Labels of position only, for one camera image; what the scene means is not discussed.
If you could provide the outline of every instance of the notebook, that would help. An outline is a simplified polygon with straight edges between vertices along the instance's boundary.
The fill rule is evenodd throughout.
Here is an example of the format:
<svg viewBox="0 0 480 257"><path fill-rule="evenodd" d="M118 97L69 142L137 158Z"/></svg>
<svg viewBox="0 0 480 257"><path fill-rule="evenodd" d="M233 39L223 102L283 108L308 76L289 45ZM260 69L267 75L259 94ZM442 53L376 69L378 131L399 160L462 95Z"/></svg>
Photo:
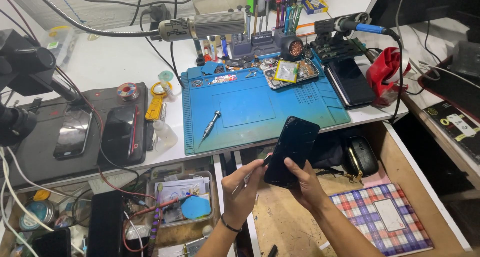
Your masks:
<svg viewBox="0 0 480 257"><path fill-rule="evenodd" d="M403 256L434 248L397 183L337 193L330 199L385 256Z"/></svg>

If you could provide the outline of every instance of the plastic storage box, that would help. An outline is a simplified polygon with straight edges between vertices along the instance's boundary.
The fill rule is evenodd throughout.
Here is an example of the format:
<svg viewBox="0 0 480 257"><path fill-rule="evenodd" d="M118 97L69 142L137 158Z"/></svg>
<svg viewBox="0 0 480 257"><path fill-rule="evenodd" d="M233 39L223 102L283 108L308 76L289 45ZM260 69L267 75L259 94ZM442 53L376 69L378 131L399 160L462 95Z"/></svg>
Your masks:
<svg viewBox="0 0 480 257"><path fill-rule="evenodd" d="M66 70L74 51L76 38L73 27L57 26L47 31L41 44L53 53L57 59L57 66Z"/></svg>
<svg viewBox="0 0 480 257"><path fill-rule="evenodd" d="M192 178L199 177L199 176L208 177L208 179L210 180L209 184L208 184L208 186L209 186L209 196L210 196L210 208L212 209L210 214L208 214L206 216L203 216L203 217L200 217L200 218L184 219L184 220L180 220L180 221L161 224L160 228L178 226L178 225L187 224L187 223L203 222L203 221L209 220L213 217L213 214L215 212L215 205L214 204L216 203L216 199L215 199L215 193L213 192L214 189L213 189L213 183L212 183L212 180L213 180L212 173L207 171L207 170L203 170L203 171L194 172L192 174L177 174L177 179L178 180L185 180L185 179L192 179ZM154 191L155 191L155 189L154 189L155 183L163 182L163 181L165 181L163 178L157 178L157 179L153 179L150 182L148 182L147 189L146 189L146 194L153 196ZM155 205L151 198L147 198L146 203L149 206Z"/></svg>

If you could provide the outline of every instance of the white desk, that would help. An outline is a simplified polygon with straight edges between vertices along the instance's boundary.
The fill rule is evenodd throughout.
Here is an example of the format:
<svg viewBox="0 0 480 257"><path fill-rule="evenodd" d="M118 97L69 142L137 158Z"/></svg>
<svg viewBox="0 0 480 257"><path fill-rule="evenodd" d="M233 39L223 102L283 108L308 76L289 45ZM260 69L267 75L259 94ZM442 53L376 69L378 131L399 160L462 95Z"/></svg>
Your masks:
<svg viewBox="0 0 480 257"><path fill-rule="evenodd" d="M436 54L441 60L447 58L452 54L454 46L460 40L467 40L466 32L468 27L450 18L441 18L430 21L429 36L427 39L428 49ZM412 24L411 26L403 25L400 27L402 33L404 48L409 52L410 57L415 60L421 60L430 65L438 64L438 61L423 48L427 32L427 22L420 22ZM384 49L389 46L397 47L397 43L389 36L374 36L371 33L355 32L353 37L357 37L361 42L366 43L368 47L379 47ZM420 91L421 87L417 82L420 74L414 69L407 74L409 79L404 78L405 84L409 86L409 91L416 93ZM410 100L415 104L420 111L426 107L432 106L443 101L443 99L424 90L418 95L409 95ZM428 116L422 117L421 120L428 119L433 122ZM470 118L473 123L478 126L477 121ZM459 146L453 141L436 123L428 123L429 131L433 132L436 141L443 150L449 155L452 161L459 167L460 170L469 174L469 180L472 184L480 189L480 166L474 162Z"/></svg>
<svg viewBox="0 0 480 257"><path fill-rule="evenodd" d="M269 24L271 22L274 24L275 15L271 13L269 17ZM330 16L327 13L307 15L305 12L303 12L299 23L311 23L316 20L328 18L330 18ZM138 25L113 29L113 31L139 30L140 28ZM163 62L161 58L158 57L152 47L142 37L115 38L102 36L94 41L88 41L87 34L83 33L78 36L79 38L77 40L77 44L73 51L73 55L69 62L66 73L81 91L86 91L93 88L111 88L126 82L144 82L147 87L151 87L158 81L157 75L161 71L170 70L170 68ZM165 57L165 59L167 59L167 61L170 61L170 43L153 42L153 45L155 45L155 47ZM185 72L189 67L196 66L196 51L192 40L174 42L173 46L175 62L179 74ZM368 65L365 63L367 61L368 60L365 59L358 62L363 72L365 72L368 68ZM184 152L183 138L182 88L175 79L172 80L171 83L173 86L172 90L178 95L178 99L173 103L167 103L165 123L170 125L170 127L175 131L178 136L178 142L175 146L166 151L159 148L159 146L157 146L158 151L148 151L146 153L145 161L139 165L129 167L130 169L147 169L155 166L181 162L186 159L217 155L224 152L236 151L248 147L276 142L276 140L273 139L259 143L250 143L237 147L230 147L222 150L186 156ZM56 98L58 95L55 92L51 92L43 94L42 96L44 97L44 100L49 100ZM38 97L38 95L22 97L18 94L15 94L10 102L13 103L15 100L20 100L20 104L28 104L31 103L33 98L36 97ZM321 129L321 132L346 128L369 122L387 120L392 117L394 111L395 104L383 109L377 109L369 106L350 110L348 111L348 114L351 118L350 123L337 125L330 128L323 128ZM408 109L402 102L400 104L397 117L402 117L403 115L407 114L407 112ZM105 174L113 175L124 172L125 171L123 170L112 170L106 171ZM47 185L49 187L61 186L96 178L99 178L99 174L75 177L68 180L53 182Z"/></svg>

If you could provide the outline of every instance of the black pouch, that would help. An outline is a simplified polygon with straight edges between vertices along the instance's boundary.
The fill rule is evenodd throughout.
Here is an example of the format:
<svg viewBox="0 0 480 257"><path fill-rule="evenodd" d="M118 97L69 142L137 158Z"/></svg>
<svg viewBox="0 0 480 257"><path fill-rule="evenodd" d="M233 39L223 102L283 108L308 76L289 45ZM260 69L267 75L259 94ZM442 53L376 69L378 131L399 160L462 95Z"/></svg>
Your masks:
<svg viewBox="0 0 480 257"><path fill-rule="evenodd" d="M343 167L347 172L345 176L355 183L378 172L377 158L365 137L347 138Z"/></svg>

